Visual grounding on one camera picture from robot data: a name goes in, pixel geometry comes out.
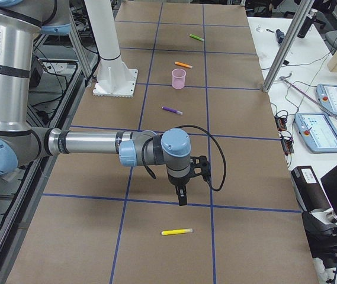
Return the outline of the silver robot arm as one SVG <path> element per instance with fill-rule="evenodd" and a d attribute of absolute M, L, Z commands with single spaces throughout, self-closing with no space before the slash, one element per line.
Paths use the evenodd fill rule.
<path fill-rule="evenodd" d="M 179 204 L 186 205 L 193 163 L 184 130 L 74 132 L 27 123 L 34 35 L 68 34 L 69 12 L 68 1 L 0 1 L 0 175 L 41 157 L 114 153 L 124 166 L 164 164 Z"/>

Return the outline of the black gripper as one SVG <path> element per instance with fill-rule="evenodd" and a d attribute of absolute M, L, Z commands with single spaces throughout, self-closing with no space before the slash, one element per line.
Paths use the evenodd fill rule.
<path fill-rule="evenodd" d="M 179 206 L 187 205 L 186 184 L 190 180 L 189 173 L 180 173 L 177 171 L 167 170 L 169 181 L 175 186 Z"/>

